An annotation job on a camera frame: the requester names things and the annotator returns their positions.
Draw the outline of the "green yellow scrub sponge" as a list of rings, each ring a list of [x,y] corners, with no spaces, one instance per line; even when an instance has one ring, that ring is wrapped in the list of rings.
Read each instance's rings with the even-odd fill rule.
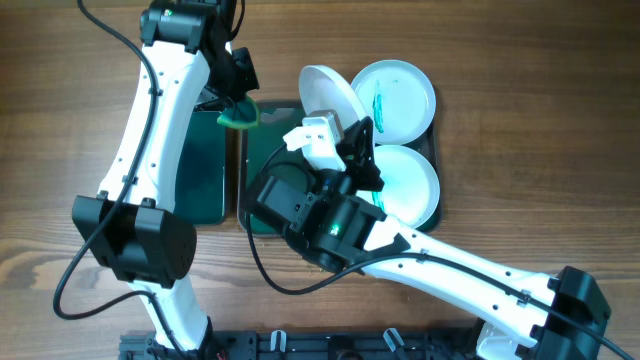
[[[223,110],[217,118],[217,123],[231,129],[246,130],[257,127],[260,118],[257,103],[246,96],[243,100],[235,102],[230,108]]]

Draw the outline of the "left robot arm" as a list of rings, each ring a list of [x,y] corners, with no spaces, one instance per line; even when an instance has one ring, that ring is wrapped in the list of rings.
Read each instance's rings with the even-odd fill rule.
[[[155,1],[143,11],[132,47],[141,70],[121,144],[97,193],[72,207],[81,253],[143,300],[155,332],[140,349],[157,358],[224,354],[188,276],[195,227],[174,208],[192,115],[213,110],[228,127],[259,121],[250,53],[232,45],[245,9],[241,1]]]

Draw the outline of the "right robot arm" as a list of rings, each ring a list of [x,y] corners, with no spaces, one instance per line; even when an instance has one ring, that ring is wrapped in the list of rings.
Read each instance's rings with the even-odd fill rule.
[[[373,123],[364,118],[337,134],[303,125],[286,149],[320,148],[329,163],[307,157],[308,186],[263,165],[242,203],[249,218],[274,229],[332,279],[353,272],[395,281],[477,316],[471,341],[482,359],[594,359],[608,345],[611,309],[595,279],[573,267],[549,276],[509,268],[438,241],[359,197],[383,181],[374,162]]]

